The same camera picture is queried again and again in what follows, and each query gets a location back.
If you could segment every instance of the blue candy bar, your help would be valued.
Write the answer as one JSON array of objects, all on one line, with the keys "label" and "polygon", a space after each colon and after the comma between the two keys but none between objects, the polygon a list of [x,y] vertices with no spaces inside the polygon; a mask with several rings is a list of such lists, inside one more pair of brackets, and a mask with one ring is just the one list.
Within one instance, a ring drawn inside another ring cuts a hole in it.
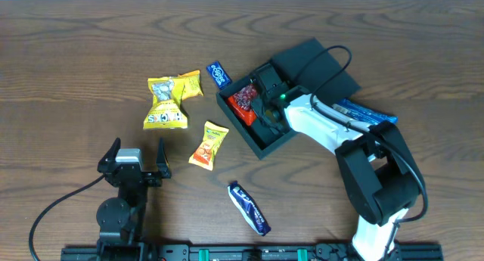
[{"label": "blue candy bar", "polygon": [[370,123],[371,125],[378,125],[384,120],[388,120],[393,124],[399,121],[398,117],[387,116],[384,113],[378,113],[366,107],[351,102],[344,98],[342,101],[333,104],[333,109],[339,111],[358,121]]},{"label": "blue candy bar", "polygon": [[228,77],[227,73],[222,68],[222,65],[218,61],[210,64],[206,67],[206,71],[211,75],[213,81],[219,87],[219,90],[227,87],[229,84],[232,83],[230,78]]},{"label": "blue candy bar", "polygon": [[250,227],[257,234],[264,236],[271,231],[271,227],[269,227],[267,220],[264,219],[264,216],[259,211],[254,199],[237,182],[232,182],[228,186],[228,196],[242,213],[245,221],[249,223]]}]

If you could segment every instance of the wood grain surface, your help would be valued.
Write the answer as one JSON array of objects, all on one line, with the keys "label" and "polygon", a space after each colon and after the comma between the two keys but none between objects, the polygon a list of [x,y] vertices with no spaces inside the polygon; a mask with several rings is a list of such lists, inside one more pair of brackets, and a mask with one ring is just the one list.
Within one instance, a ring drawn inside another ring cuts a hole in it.
[{"label": "wood grain surface", "polygon": [[[348,71],[362,87],[354,99],[399,116],[426,179],[430,210],[397,238],[439,242],[446,260],[483,260],[484,0],[0,1],[0,260],[31,259],[34,219],[98,177],[115,137],[141,148],[148,168],[165,139],[173,178],[150,190],[149,238],[349,240],[358,215],[334,156],[298,135],[258,160],[217,106],[204,69],[219,60],[238,79],[312,37],[352,49]],[[196,69],[205,96],[184,101],[188,129],[143,131],[147,78]],[[207,120],[230,129],[212,172],[188,164]],[[235,179],[267,217],[266,237],[228,198]],[[101,182],[55,207],[37,228],[41,259],[93,245],[96,210],[115,195]]]}]

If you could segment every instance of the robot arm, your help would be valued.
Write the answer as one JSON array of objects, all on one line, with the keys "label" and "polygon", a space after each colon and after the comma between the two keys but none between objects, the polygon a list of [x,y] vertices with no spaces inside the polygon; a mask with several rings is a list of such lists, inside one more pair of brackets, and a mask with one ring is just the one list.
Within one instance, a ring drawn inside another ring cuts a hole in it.
[{"label": "robot arm", "polygon": [[[389,241],[387,251],[393,250],[393,225],[414,205],[419,188],[409,169],[391,152],[312,109],[310,97],[301,95],[292,100],[284,109],[286,120],[292,129],[313,138],[337,156],[348,198],[360,214],[352,246],[364,260],[377,261],[384,256]],[[354,120],[317,101],[315,107],[341,123],[351,123],[361,131],[391,141],[411,158],[403,137],[392,123],[371,128],[371,124]],[[388,163],[375,171],[369,162],[376,157],[387,157]],[[410,164],[421,177],[413,159]]]},{"label": "robot arm", "polygon": [[101,158],[98,172],[107,182],[119,188],[118,197],[103,202],[96,213],[100,231],[96,260],[156,260],[159,249],[141,242],[148,188],[161,187],[162,179],[171,178],[163,140],[160,139],[157,171],[143,170],[143,158],[138,148],[120,148],[117,138]]}]

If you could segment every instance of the black cable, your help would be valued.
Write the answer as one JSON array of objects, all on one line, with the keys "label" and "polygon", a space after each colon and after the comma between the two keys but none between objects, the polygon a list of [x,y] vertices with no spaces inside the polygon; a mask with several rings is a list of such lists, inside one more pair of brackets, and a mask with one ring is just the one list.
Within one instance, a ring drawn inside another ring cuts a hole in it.
[{"label": "black cable", "polygon": [[40,213],[39,216],[37,216],[37,219],[35,220],[35,222],[32,224],[32,228],[30,229],[30,234],[29,234],[29,250],[30,250],[30,254],[32,255],[32,258],[34,259],[34,261],[40,261],[39,259],[39,256],[37,256],[37,253],[36,253],[36,249],[34,249],[33,247],[33,234],[34,232],[36,231],[36,228],[37,228],[37,225],[39,224],[39,222],[42,220],[42,218],[45,216],[45,214],[52,208],[54,208],[54,206],[58,205],[62,200],[66,200],[67,198],[69,197],[72,197],[73,195],[77,194],[77,193],[80,193],[82,191],[84,191],[85,189],[88,189],[90,188],[91,186],[97,184],[98,182],[100,182],[102,179],[104,179],[105,175],[101,175],[101,177],[95,179],[93,182],[91,182],[90,184],[82,187],[82,188],[79,188],[75,191],[72,191],[70,192],[69,194],[61,197],[60,199],[56,200],[55,202],[53,202],[51,205],[47,206],[47,208],[45,208],[42,213]]},{"label": "black cable", "polygon": [[[266,96],[267,96],[266,93],[261,94],[262,101],[265,101]],[[277,130],[280,134],[284,134],[284,132],[276,124],[274,124],[270,120],[269,121],[265,120],[265,118],[264,118],[264,116],[265,116],[265,104],[264,103],[261,103],[261,114],[262,114],[262,116],[261,116],[261,118],[259,118],[259,120],[262,122],[262,124]]]},{"label": "black cable", "polygon": [[296,76],[296,79],[298,79],[299,76],[301,76],[301,74],[304,72],[304,70],[307,68],[308,65],[310,65],[313,61],[315,61],[321,55],[327,53],[329,50],[334,49],[334,48],[344,49],[348,53],[348,61],[346,62],[346,64],[338,72],[336,72],[328,80],[326,80],[325,82],[323,82],[322,84],[320,84],[320,86],[318,86],[313,91],[313,93],[311,94],[311,97],[309,98],[309,103],[311,104],[311,108],[314,109],[314,110],[316,110],[322,116],[327,117],[328,119],[330,119],[330,120],[332,120],[332,121],[334,121],[336,123],[339,123],[342,126],[345,126],[347,129],[352,129],[352,130],[354,130],[356,132],[359,132],[359,133],[363,134],[364,136],[366,136],[370,140],[375,141],[380,146],[382,146],[385,149],[387,149],[388,151],[390,151],[390,153],[394,157],[397,157],[398,159],[400,159],[405,164],[405,166],[408,168],[408,170],[410,171],[410,174],[413,176],[414,180],[416,181],[417,186],[418,186],[418,188],[419,188],[419,190],[420,190],[420,192],[422,194],[422,198],[423,198],[422,210],[421,210],[421,212],[418,215],[412,216],[411,218],[407,218],[407,219],[397,219],[393,223],[392,232],[390,233],[389,240],[388,240],[388,242],[387,242],[387,244],[385,246],[386,250],[385,250],[385,253],[383,254],[383,259],[386,259],[388,257],[388,250],[389,250],[390,244],[392,243],[393,239],[396,236],[396,231],[399,228],[400,223],[403,223],[403,222],[412,222],[412,221],[416,221],[416,220],[419,220],[419,219],[423,218],[425,216],[425,214],[427,213],[427,211],[428,211],[429,198],[427,196],[427,190],[425,189],[423,182],[420,180],[420,178],[418,177],[417,173],[410,166],[410,164],[408,163],[408,161],[402,156],[402,153],[395,146],[393,146],[393,144],[385,141],[384,139],[382,139],[380,137],[377,137],[376,135],[373,135],[373,134],[371,134],[369,132],[366,132],[366,131],[364,131],[362,129],[359,129],[359,128],[353,126],[351,124],[351,122],[344,123],[343,121],[338,120],[336,117],[333,117],[330,114],[325,113],[323,110],[320,110],[319,108],[315,107],[315,105],[317,103],[317,101],[314,101],[315,93],[317,91],[319,91],[319,89],[321,89],[326,83],[330,82],[332,79],[334,79],[335,77],[339,76],[349,66],[349,64],[350,64],[350,62],[352,60],[352,53],[351,53],[351,51],[346,46],[344,46],[344,45],[334,45],[334,46],[331,46],[331,47],[327,48],[326,50],[323,50],[318,55],[316,55],[314,58],[312,58],[304,66],[304,68],[302,68],[301,71],[298,72],[298,74]]}]

